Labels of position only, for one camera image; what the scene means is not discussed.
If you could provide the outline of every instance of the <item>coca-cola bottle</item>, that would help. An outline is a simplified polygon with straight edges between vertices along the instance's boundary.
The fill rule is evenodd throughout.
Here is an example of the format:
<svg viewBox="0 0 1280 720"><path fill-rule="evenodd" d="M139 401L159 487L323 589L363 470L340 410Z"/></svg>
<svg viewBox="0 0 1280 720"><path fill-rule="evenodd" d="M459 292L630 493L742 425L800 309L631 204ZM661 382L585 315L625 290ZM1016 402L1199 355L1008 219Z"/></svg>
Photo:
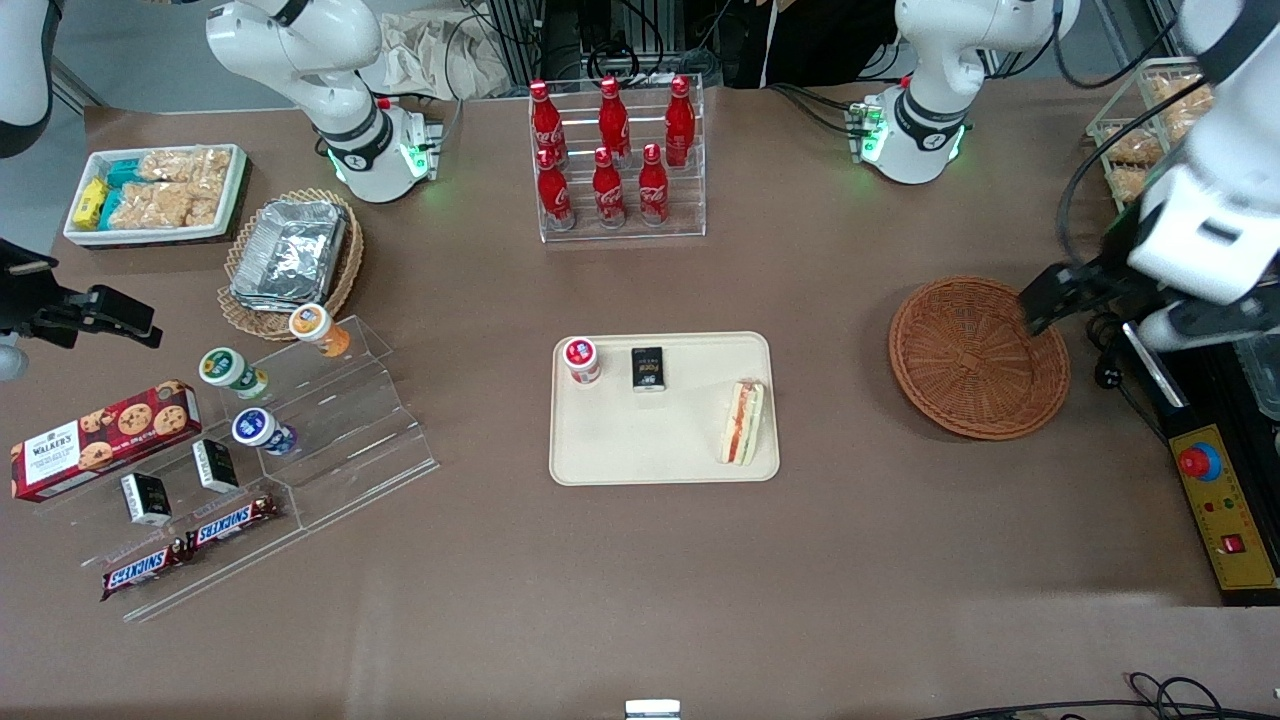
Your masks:
<svg viewBox="0 0 1280 720"><path fill-rule="evenodd" d="M640 168L640 219L653 227L667 222L667 169L662 167L662 149L657 142L644 146L644 168Z"/></svg>
<svg viewBox="0 0 1280 720"><path fill-rule="evenodd" d="M667 164L684 168L694 147L694 104L689 101L689 78L671 81L671 102L667 105Z"/></svg>
<svg viewBox="0 0 1280 720"><path fill-rule="evenodd" d="M627 222L627 209L622 205L622 176L613 167L613 155L608 147L595 149L595 211L600 224L607 228L621 228Z"/></svg>
<svg viewBox="0 0 1280 720"><path fill-rule="evenodd" d="M627 108L618 99L618 78L604 76L600 81L600 140L613 158L613 167L631 167L631 122Z"/></svg>
<svg viewBox="0 0 1280 720"><path fill-rule="evenodd" d="M547 210L547 229L563 232L573 228L577 215L568 201L568 183L556 168L556 156L550 150L538 151L538 199Z"/></svg>
<svg viewBox="0 0 1280 720"><path fill-rule="evenodd" d="M538 150L550 150L556 167L563 168L568 163L568 147L564 145L564 124L561 123L559 110L552 104L547 83L535 79L529 83L529 96L534 99L534 140Z"/></svg>

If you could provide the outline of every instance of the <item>black cable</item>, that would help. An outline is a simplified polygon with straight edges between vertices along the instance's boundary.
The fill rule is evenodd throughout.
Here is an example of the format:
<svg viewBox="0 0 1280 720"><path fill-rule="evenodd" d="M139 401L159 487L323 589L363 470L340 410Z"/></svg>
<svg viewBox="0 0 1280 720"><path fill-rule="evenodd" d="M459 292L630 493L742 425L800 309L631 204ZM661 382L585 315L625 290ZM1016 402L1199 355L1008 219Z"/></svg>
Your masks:
<svg viewBox="0 0 1280 720"><path fill-rule="evenodd" d="M777 85L767 85L764 87L765 87L765 90L772 90L773 92L777 92L778 95L786 97L788 101L791 101L792 105L796 106L796 109L799 109L801 113L804 113L805 115L808 115L809 119L812 119L813 122L820 124L824 128L833 129L833 131L838 132L840 135L845 136L849 140L852 140L855 137L863 137L865 135L865 133L861 133L861 132L850 132L850 129L847 127L845 127L845 126L837 126L836 123L828 120L827 118L823 118L818 113L813 111L813 108L805 105L800 100L800 97L797 97L795 95L791 95L790 92L787 92L786 90L783 90L782 87L780 87Z"/></svg>
<svg viewBox="0 0 1280 720"><path fill-rule="evenodd" d="M658 68L662 67L662 60L666 56L666 51L667 51L667 44L663 42L663 40L662 40L662 31L658 29L658 23L655 23L653 20L653 18L650 18L649 15L644 14L640 10L640 8L636 8L635 5L632 5L631 0L613 0L613 1L621 4L622 6L625 6L628 10L631 10L637 18L640 18L640 22L643 22L644 24L649 26L650 29L653 29L653 37L654 37L654 40L658 41L658 59L654 60L653 67L649 68L649 74L657 73Z"/></svg>
<svg viewBox="0 0 1280 720"><path fill-rule="evenodd" d="M1084 179L1085 173L1088 173L1089 168L1092 168L1093 164L1097 163L1100 159L1102 159L1106 151L1110 150L1112 145L1119 142L1120 138L1146 126L1147 120L1155 118L1160 113L1164 113L1171 105L1187 97L1192 92L1196 92L1204 85L1204 82L1206 79L1203 77L1199 78L1198 81L1179 90L1174 95L1170 95L1161 102L1153 105L1137 118L1129 120L1124 127L1121 127L1119 131L1111 135L1111 137L1103 140L1098 145L1098 149L1094 150L1084 160L1084 163L1082 163L1080 167L1075 169L1075 173L1071 174L1071 179L1066 182L1066 188L1062 190L1062 197L1057 202L1057 218L1055 219L1053 231L1057 234L1057 242L1062 247L1062 252L1068 256L1068 259L1071 260L1071 264L1075 266L1076 270L1084 266L1084 260L1080 259L1080 255L1075 251L1075 247L1071 245L1071 236L1070 236L1071 199L1075 196L1075 188L1080 184L1080 181Z"/></svg>
<svg viewBox="0 0 1280 720"><path fill-rule="evenodd" d="M1020 67L1018 69L1010 68L1007 73L1001 73L1001 74L991 76L991 79L1006 79L1006 78L1011 78L1014 76L1020 76L1020 74L1025 73L1028 70L1028 68L1030 68L1032 65L1034 65L1036 63L1038 63L1039 59L1044 56L1044 51L1048 50L1048 46L1052 45L1052 44L1053 44L1053 38L1051 37L1047 41L1044 41L1044 45L1041 45L1041 49L1036 51L1036 55L1032 56L1032 60L1029 63L1027 63L1025 65L1023 65L1023 67Z"/></svg>
<svg viewBox="0 0 1280 720"><path fill-rule="evenodd" d="M819 94L809 90L808 87L800 87L799 85L792 85L790 82L776 82L776 83L772 85L772 87L777 87L778 90L785 90L785 91L788 91L788 92L799 92L800 95L804 95L805 97L813 100L814 102L818 102L820 105L826 105L828 108L833 108L836 110L844 111L844 110L849 109L849 102L841 102L840 100L832 100L831 97L827 97L826 95L819 95Z"/></svg>
<svg viewBox="0 0 1280 720"><path fill-rule="evenodd" d="M1062 0L1053 0L1053 35L1050 36L1050 41L1053 45L1053 59L1057 60L1057 70L1062 73L1062 78L1066 82L1071 83L1075 87L1079 87L1080 90L1097 90L1100 87L1106 87L1112 82L1133 72L1133 69L1137 68L1139 63L1151 56L1151 54L1156 51L1156 46L1158 46L1165 40L1165 37L1174 29L1174 24L1176 22L1178 22L1178 15L1170 18L1169 23L1166 23L1165 27L1161 28L1160 33L1156 35L1156 40L1152 40L1151 45L1144 47L1143 51L1139 53L1138 56L1134 58L1128 65L1120 68L1120 70L1116 72L1116 74L1106 79L1101 79L1098 82L1085 82L1083 79L1076 78L1074 74L1071 74L1071 70L1066 69L1066 59L1062 58L1062 38L1060 37L1062 28Z"/></svg>

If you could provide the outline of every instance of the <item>emergency stop button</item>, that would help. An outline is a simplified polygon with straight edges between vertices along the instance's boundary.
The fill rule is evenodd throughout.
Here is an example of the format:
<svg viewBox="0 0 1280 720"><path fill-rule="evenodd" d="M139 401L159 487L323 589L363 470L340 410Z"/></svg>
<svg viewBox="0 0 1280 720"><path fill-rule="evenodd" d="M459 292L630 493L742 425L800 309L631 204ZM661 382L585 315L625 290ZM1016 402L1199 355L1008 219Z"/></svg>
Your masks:
<svg viewBox="0 0 1280 720"><path fill-rule="evenodd" d="M1222 457L1207 442L1197 442L1178 454L1178 469L1206 483L1222 474Z"/></svg>

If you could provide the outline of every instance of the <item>acrylic display stand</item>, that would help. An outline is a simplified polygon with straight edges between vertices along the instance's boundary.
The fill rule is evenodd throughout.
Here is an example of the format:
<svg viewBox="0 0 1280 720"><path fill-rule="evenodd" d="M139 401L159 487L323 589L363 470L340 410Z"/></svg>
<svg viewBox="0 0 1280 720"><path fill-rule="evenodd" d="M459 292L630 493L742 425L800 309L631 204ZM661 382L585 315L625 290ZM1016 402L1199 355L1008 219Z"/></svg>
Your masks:
<svg viewBox="0 0 1280 720"><path fill-rule="evenodd" d="M196 388L205 423L198 438L230 448L239 491L219 495L200 484L191 451L198 438L193 438L37 506L37 515L69 527L64 542L87 570L86 602L97 600L104 573L264 492L275 497L278 518L210 543L192 562L106 600L125 621L147 620L438 466L421 425L381 364L390 350L356 316L339 325L351 333L342 357L324 357L315 346L296 342L253 363L269 377L266 393L256 400L210 386ZM288 455L271 456L230 438L230 419L251 406L266 407L293 425L298 443ZM164 480L173 519L163 528L129 523L119 483L128 473Z"/></svg>
<svg viewBox="0 0 1280 720"><path fill-rule="evenodd" d="M595 215L595 149L600 146L600 91L593 81L547 81L552 102L564 124L564 142L568 145L568 167L563 169L568 181L570 202L577 214L572 229L552 231L547 225L547 211L538 200L538 143L532 124L529 128L529 161L534 169L534 205L538 209L538 232L543 242L576 240L626 240L652 237L678 237L707 234L707 109L703 100L701 76L687 76L689 100L694 105L694 146L684 168L667 168L671 215L659 227L649 227L640 219L640 168L644 167L641 150L645 143L657 142L663 147L666 161L667 104L671 100L671 82L639 79L622 88L620 96L631 119L631 168L618 170L622 176L622 201L627 208L627 222L620 228L605 228ZM532 99L529 100L532 113Z"/></svg>

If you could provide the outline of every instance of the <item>white tray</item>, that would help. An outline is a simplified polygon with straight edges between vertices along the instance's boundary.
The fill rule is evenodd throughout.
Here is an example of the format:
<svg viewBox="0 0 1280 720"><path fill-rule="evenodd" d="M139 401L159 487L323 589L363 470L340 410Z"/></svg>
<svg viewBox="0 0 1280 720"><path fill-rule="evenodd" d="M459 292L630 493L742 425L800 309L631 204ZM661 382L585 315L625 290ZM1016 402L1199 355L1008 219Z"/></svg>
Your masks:
<svg viewBox="0 0 1280 720"><path fill-rule="evenodd" d="M769 343L759 333L591 336L600 377L579 384L552 354L552 478L562 486L737 483L778 471ZM662 347L662 392L631 389L631 348ZM750 465L718 461L733 383L767 388L759 446Z"/></svg>
<svg viewBox="0 0 1280 720"><path fill-rule="evenodd" d="M152 150L193 150L195 145L178 145L172 147L134 147L131 150L102 150L93 152L84 161L84 172L81 173L81 182L76 187L76 196L72 197L72 206L67 210L67 222L63 223L63 234L67 240L82 247L128 247L131 245L168 245L177 242L191 242L206 237L218 237L227 232L236 210L236 199L239 196L241 181L244 178L244 151L238 145L201 145L200 147L216 147L230 150L232 164L227 168L227 182L223 183L223 195L218 200L218 214L210 225L189 225L182 228L154 228L136 231L82 231L72 223L76 214L76 205L81 195L88 187L93 177L106 179L106 170L111 163L118 160L141 159Z"/></svg>

